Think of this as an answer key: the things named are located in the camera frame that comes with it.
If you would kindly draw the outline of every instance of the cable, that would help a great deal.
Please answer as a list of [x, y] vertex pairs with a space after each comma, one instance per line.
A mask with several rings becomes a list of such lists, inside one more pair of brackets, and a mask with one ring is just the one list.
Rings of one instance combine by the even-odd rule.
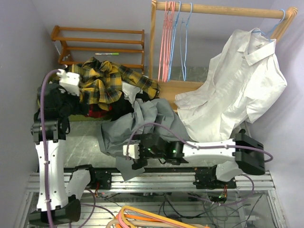
[[82, 203], [81, 205], [84, 205], [84, 206], [91, 206], [91, 207], [93, 207], [93, 209], [92, 209], [90, 215], [87, 217], [87, 219], [86, 219], [86, 220], [83, 222], [83, 224], [82, 224], [80, 227], [78, 227], [78, 228], [83, 227], [83, 226], [90, 220], [90, 218], [92, 217], [92, 215], [93, 215], [93, 213], [94, 213], [95, 208], [102, 208], [102, 209], [105, 209], [106, 211], [110, 212], [110, 211], [109, 211], [108, 209], [106, 209], [106, 208], [97, 206], [97, 205], [96, 205], [95, 194], [94, 194], [90, 189], [86, 189], [86, 190], [88, 190], [88, 191], [92, 194], [92, 196], [93, 196], [93, 201], [94, 201], [94, 202], [93, 202], [93, 205], [91, 205], [91, 204], [86, 204], [86, 203]]
[[130, 159], [129, 157], [129, 147], [130, 147], [130, 144], [131, 144], [131, 140], [133, 138], [133, 136], [136, 134], [136, 132], [146, 126], [146, 125], [155, 125], [155, 126], [158, 126], [158, 127], [161, 127], [163, 129], [166, 129], [168, 132], [170, 132], [171, 134], [173, 134], [178, 140], [180, 140], [183, 144], [186, 144], [187, 146], [189, 147], [192, 147], [192, 148], [195, 148], [195, 149], [218, 149], [218, 148], [223, 148], [223, 149], [227, 149], [227, 148], [238, 148], [238, 149], [245, 149], [245, 150], [253, 150], [253, 151], [257, 151], [257, 152], [260, 152], [260, 153], [263, 153], [263, 154], [266, 154], [268, 155], [270, 158], [265, 160], [265, 162], [269, 162], [269, 161], [272, 161], [273, 160], [273, 156], [272, 154], [264, 151], [264, 150], [261, 150], [259, 148], [254, 148], [254, 147], [250, 147], [250, 146], [240, 146], [240, 145], [219, 145], [219, 146], [195, 146], [195, 145], [192, 145], [191, 143], [189, 142], [186, 142], [185, 140], [183, 140], [181, 137], [179, 137], [177, 134], [175, 134], [171, 129], [169, 129], [168, 127], [166, 126], [163, 126], [159, 123], [154, 123], [154, 122], [150, 122], [150, 123], [144, 123], [142, 125], [140, 125], [139, 127], [137, 127], [133, 132], [132, 134], [130, 135], [129, 139], [128, 139], [128, 143], [127, 143], [127, 152], [126, 152], [126, 156], [127, 156], [127, 159]]
[[112, 213], [112, 211], [110, 211], [109, 209], [107, 208], [104, 208], [102, 206], [98, 206], [98, 205], [92, 205], [92, 204], [87, 204], [87, 203], [82, 203], [81, 204], [82, 206], [86, 206], [86, 207], [95, 207], [95, 208], [100, 208], [100, 209], [103, 209], [103, 210], [106, 210], [107, 212], [109, 212], [114, 218], [115, 218], [115, 215]]
[[169, 203], [169, 205], [171, 206], [171, 208], [175, 211], [176, 214], [178, 214], [182, 219], [193, 219], [193, 218], [201, 218], [201, 215], [203, 214], [206, 214], [207, 212], [204, 211], [198, 215], [195, 215], [195, 216], [184, 216], [184, 215], [181, 215], [174, 207], [173, 205], [170, 203], [170, 201], [167, 199], [167, 197], [165, 196], [165, 201], [167, 201]]
[[46, 136], [46, 125], [44, 119], [44, 94], [46, 90], [46, 86], [48, 83], [48, 79], [51, 77], [52, 74], [59, 72], [56, 70], [51, 70], [48, 74], [44, 77], [42, 86], [41, 86], [41, 95], [40, 95], [40, 119], [41, 119], [41, 128], [42, 128], [42, 141], [43, 141], [43, 148], [44, 148], [44, 188], [45, 188], [45, 195], [46, 195], [46, 204], [47, 204], [47, 219], [50, 228], [54, 227], [54, 222], [52, 219], [51, 214], [51, 204], [49, 198], [49, 180], [48, 180], [48, 145], [47, 145], [47, 136]]
[[239, 200], [239, 201], [236, 201], [236, 202], [233, 202], [233, 203], [225, 203], [225, 204], [221, 204], [221, 203], [215, 203], [215, 202], [212, 202], [211, 200], [209, 199], [204, 199], [204, 198], [201, 198], [201, 197], [197, 197], [197, 196], [192, 196], [192, 195], [189, 195], [189, 197], [193, 197], [193, 198], [197, 198], [199, 200], [203, 200], [205, 202], [209, 202], [209, 203], [212, 203], [212, 204], [215, 204], [215, 205], [219, 205], [219, 206], [223, 206], [223, 207], [227, 207], [227, 206], [233, 206], [233, 205], [236, 205], [238, 203], [241, 203], [241, 202], [244, 202], [246, 201], [248, 198], [250, 198], [254, 191], [255, 191], [255, 184], [253, 182], [253, 180], [247, 176], [246, 174], [240, 174], [240, 176], [244, 176], [244, 177], [247, 177], [250, 181], [251, 181], [251, 184], [252, 184], [252, 189], [251, 189], [251, 192], [243, 199]]
[[161, 214], [161, 209], [162, 209], [162, 206], [165, 204], [165, 202], [166, 202], [166, 198], [165, 198], [165, 196], [167, 195], [167, 193], [164, 193], [164, 200], [163, 200], [163, 203], [161, 204], [161, 206], [160, 206], [160, 209], [158, 210], [158, 214], [160, 215]]
[[119, 195], [120, 193], [117, 193], [117, 194], [115, 194], [115, 195], [113, 195], [113, 196], [110, 196], [110, 197], [106, 197], [107, 199], [110, 199], [110, 198], [113, 198], [113, 197], [115, 197], [115, 196], [117, 196], [117, 195]]
[[188, 225], [188, 224], [185, 224], [185, 223], [182, 223], [182, 222], [179, 222], [179, 221], [176, 221], [176, 220], [173, 220], [173, 219], [170, 219], [170, 218], [165, 218], [163, 216], [160, 216], [160, 215], [156, 215], [156, 214], [153, 214], [153, 213], [150, 213], [150, 212], [147, 212], [147, 211], [144, 211], [144, 210], [141, 210], [141, 209], [137, 209], [137, 208], [134, 208], [134, 207], [130, 207], [130, 206], [123, 206], [123, 208], [119, 211], [118, 213], [118, 220], [120, 222], [120, 225], [122, 225], [124, 228], [129, 228], [129, 226], [131, 228], [135, 228], [134, 225], [132, 225], [124, 216], [124, 211], [125, 210], [131, 210], [131, 211], [134, 211], [134, 212], [137, 212], [139, 214], [142, 214], [142, 215], [145, 215], [146, 217], [149, 217], [149, 218], [152, 218], [152, 219], [156, 219], [160, 222], [165, 222], [165, 223], [168, 223], [168, 224], [171, 224], [171, 225], [174, 225], [174, 226], [177, 226], [177, 227], [180, 227], [180, 228], [194, 228], [194, 226], [191, 226], [191, 225]]
[[250, 216], [251, 216], [251, 214], [252, 214], [252, 212], [253, 212], [253, 210], [254, 210], [256, 204], [260, 201], [260, 199], [262, 198], [262, 196], [263, 196], [263, 195], [261, 195], [261, 196], [257, 199], [256, 203], [253, 205], [253, 207], [252, 207], [252, 209], [251, 209], [251, 211], [250, 211], [250, 213], [249, 213], [249, 215], [248, 215], [248, 218], [247, 218], [246, 220], [244, 220], [244, 221], [241, 221], [241, 222], [237, 223], [237, 224], [234, 225], [233, 227], [236, 227], [237, 225], [239, 225], [239, 224], [241, 224], [241, 223], [243, 223], [243, 222], [245, 222], [244, 228], [246, 227], [247, 221], [249, 220], [249, 218], [250, 218]]
[[158, 160], [159, 162], [160, 162], [160, 164], [162, 164], [162, 165], [164, 165], [164, 164], [166, 164], [166, 162], [164, 161], [164, 162], [162, 162], [160, 159]]
[[119, 207], [122, 208], [122, 206], [120, 206], [118, 203], [116, 203], [116, 202], [114, 202], [114, 201], [112, 201], [112, 200], [109, 200], [107, 197], [102, 196], [101, 198], [106, 199], [107, 201], [109, 201], [109, 202], [111, 202], [111, 203], [114, 203], [114, 204], [116, 204], [117, 206], [119, 206]]
[[205, 202], [203, 202], [202, 204], [203, 204], [203, 208], [204, 208], [204, 210], [206, 211], [206, 215], [208, 216], [210, 222], [211, 222], [212, 224], [214, 224], [214, 220], [213, 220], [213, 219], [210, 217], [210, 215], [207, 213], [207, 209], [206, 209], [206, 207], [205, 207]]

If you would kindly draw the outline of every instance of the wooden rod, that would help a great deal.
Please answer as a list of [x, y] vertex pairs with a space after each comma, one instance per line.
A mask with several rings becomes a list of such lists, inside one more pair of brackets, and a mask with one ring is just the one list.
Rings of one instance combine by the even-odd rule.
[[144, 29], [142, 30], [142, 43], [143, 43], [143, 46], [142, 46], [142, 74], [144, 74]]
[[[157, 2], [157, 10], [165, 10], [165, 2]], [[175, 4], [175, 11], [179, 10], [179, 4]], [[191, 5], [188, 3], [182, 3], [180, 7], [181, 12], [190, 12]], [[254, 18], [274, 18], [281, 19], [284, 13], [281, 10], [272, 9], [252, 9], [252, 8], [238, 8], [238, 7], [226, 7], [226, 6], [209, 6], [209, 5], [193, 5], [193, 13], [207, 13], [207, 14], [219, 14], [219, 15], [231, 15], [231, 16], [243, 16]]]
[[116, 48], [98, 48], [98, 47], [67, 47], [67, 50], [73, 51], [107, 51], [107, 52], [122, 52], [122, 53], [142, 53], [143, 50], [132, 49], [116, 49]]
[[149, 53], [149, 78], [152, 78], [153, 55], [154, 55], [154, 38], [156, 24], [156, 0], [152, 0], [151, 4], [151, 31], [150, 31], [150, 53]]
[[279, 42], [281, 37], [283, 36], [283, 34], [286, 32], [286, 30], [288, 29], [289, 25], [291, 24], [291, 22], [294, 20], [294, 18], [296, 17], [298, 13], [298, 9], [295, 7], [290, 7], [288, 8], [288, 10], [286, 11], [286, 14], [289, 15], [288, 18], [285, 18], [282, 23], [280, 23], [276, 29], [274, 30], [273, 34], [271, 35], [271, 39], [276, 39], [276, 42]]
[[[83, 61], [61, 61], [60, 64], [64, 65], [72, 65], [72, 64], [82, 64]], [[135, 69], [142, 69], [143, 65], [141, 64], [121, 64], [127, 68], [135, 68]]]
[[77, 37], [55, 37], [54, 40], [96, 42], [96, 43], [115, 43], [115, 44], [140, 44], [141, 40], [123, 40], [123, 39], [96, 39], [96, 38], [77, 38]]
[[98, 28], [73, 28], [73, 27], [59, 27], [59, 30], [65, 30], [65, 31], [85, 31], [85, 32], [129, 33], [129, 34], [141, 34], [142, 33], [142, 31], [137, 31], [137, 30], [117, 30], [117, 29], [98, 29]]

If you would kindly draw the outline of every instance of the plaid fabric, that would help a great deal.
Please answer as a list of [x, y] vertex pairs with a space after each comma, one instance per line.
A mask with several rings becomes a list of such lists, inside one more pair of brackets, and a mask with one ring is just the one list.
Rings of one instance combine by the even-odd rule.
[[158, 83], [142, 76], [125, 66], [109, 61], [100, 62], [92, 57], [84, 64], [73, 64], [68, 70], [80, 75], [80, 101], [98, 104], [103, 110], [109, 110], [111, 103], [118, 101], [122, 94], [122, 81], [137, 86], [145, 91], [151, 99], [160, 92]]

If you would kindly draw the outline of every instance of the wooden shelf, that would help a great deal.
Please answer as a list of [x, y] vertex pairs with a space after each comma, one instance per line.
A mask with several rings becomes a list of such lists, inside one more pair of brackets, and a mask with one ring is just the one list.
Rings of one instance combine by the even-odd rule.
[[[141, 35], [138, 40], [124, 40], [124, 39], [99, 39], [99, 38], [77, 38], [77, 37], [64, 37], [60, 31], [78, 31], [78, 32], [103, 32], [103, 33], [122, 33], [122, 34], [139, 34]], [[54, 26], [51, 33], [52, 41], [59, 40], [61, 43], [62, 51], [58, 59], [59, 64], [79, 64], [84, 61], [74, 61], [71, 51], [101, 51], [101, 52], [118, 52], [118, 53], [133, 53], [140, 54], [142, 59], [140, 64], [122, 64], [128, 68], [141, 69], [144, 71], [144, 30], [116, 30], [116, 29], [101, 29], [101, 28], [73, 28], [73, 27], [60, 27]], [[141, 48], [103, 48], [103, 47], [70, 47], [67, 42], [95, 42], [95, 43], [111, 43], [111, 44], [126, 44], [126, 45], [140, 45]]]

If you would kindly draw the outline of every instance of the lavender wall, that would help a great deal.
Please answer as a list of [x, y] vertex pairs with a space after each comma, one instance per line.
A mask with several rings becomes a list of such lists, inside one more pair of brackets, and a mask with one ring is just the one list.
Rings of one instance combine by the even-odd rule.
[[[269, 9], [274, 0], [183, 0], [182, 3], [208, 4]], [[149, 39], [151, 22], [151, 0], [33, 0], [41, 15], [41, 19], [49, 33], [55, 25], [102, 28], [145, 30], [145, 64], [148, 65]], [[160, 43], [162, 37], [164, 11], [158, 11], [154, 64], [158, 65]], [[181, 13], [180, 19], [188, 18], [188, 13]], [[189, 24], [187, 65], [206, 67], [212, 57], [219, 54], [229, 36], [235, 29], [251, 30], [259, 27], [263, 19], [240, 18], [233, 16], [192, 14]], [[178, 26], [176, 34], [175, 55], [173, 65], [180, 66], [180, 38]], [[182, 44], [184, 45], [185, 28]], [[124, 56], [120, 62], [130, 60], [132, 56]]]
[[[274, 160], [267, 165], [274, 178], [289, 227], [303, 227], [304, 212], [299, 193], [304, 187], [304, 3], [276, 0], [273, 9], [299, 9], [282, 40], [276, 46], [280, 69], [288, 86], [282, 96], [252, 126], [253, 136], [264, 143]], [[274, 24], [265, 20], [261, 28]]]
[[0, 9], [0, 226], [13, 227], [38, 167], [30, 128], [36, 90], [55, 66], [56, 50], [30, 0], [2, 0]]

